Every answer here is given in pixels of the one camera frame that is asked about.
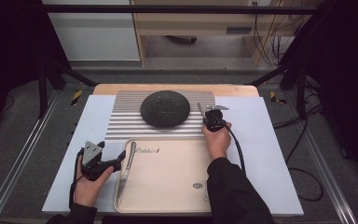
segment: person's right hand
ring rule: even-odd
[[[231,128],[232,124],[227,122],[226,125]],[[205,135],[206,147],[209,152],[209,157],[212,161],[220,157],[227,157],[227,150],[231,143],[231,136],[227,128],[212,133],[205,124],[202,126],[202,133]]]

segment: beige tray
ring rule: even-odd
[[[125,149],[121,175],[136,142],[130,174],[120,205],[117,190],[114,205],[120,213],[208,213],[211,211],[206,180],[211,160],[203,137],[132,138]]]

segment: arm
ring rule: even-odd
[[[107,168],[101,176],[95,181],[89,181],[80,171],[82,157],[77,162],[76,188],[74,203],[68,217],[56,215],[52,217],[47,224],[93,224],[97,215],[97,208],[93,207],[97,201],[98,194],[103,184],[113,173],[113,167]]]
[[[205,126],[202,132],[211,157],[208,167],[208,195],[213,223],[274,223],[269,208],[238,165],[227,159],[231,137],[227,129],[216,133]]]

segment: wall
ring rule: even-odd
[[[44,4],[129,5],[126,0],[43,0]],[[69,61],[139,61],[131,14],[49,13]]]

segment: table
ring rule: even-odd
[[[69,212],[67,190],[72,182],[76,153],[85,141],[99,142],[105,136],[115,94],[120,90],[192,90],[213,91],[217,105],[227,105],[225,119],[233,121],[232,131],[242,145],[242,152],[250,181],[268,205],[273,216],[301,216],[303,210],[296,196],[292,179],[285,166],[281,149],[270,123],[263,98],[258,97],[253,86],[234,85],[171,85],[171,84],[101,84],[89,98],[78,122],[74,137],[62,161],[42,211],[47,213]],[[103,149],[103,161],[116,158],[123,143],[115,143]],[[227,156],[239,164],[235,144],[231,144]],[[100,192],[97,203],[99,212],[117,214],[113,195],[117,184],[114,173]]]
[[[260,7],[307,7],[318,6],[322,0],[307,3],[296,0],[131,0],[131,5],[179,5],[179,6],[251,6],[256,2]],[[208,15],[208,14],[158,14],[133,13],[135,33],[141,64],[145,65],[148,39],[151,35],[236,35],[242,36],[251,54],[254,65],[260,65],[269,55],[270,38],[273,36],[295,36],[297,29],[310,18],[288,15]]]

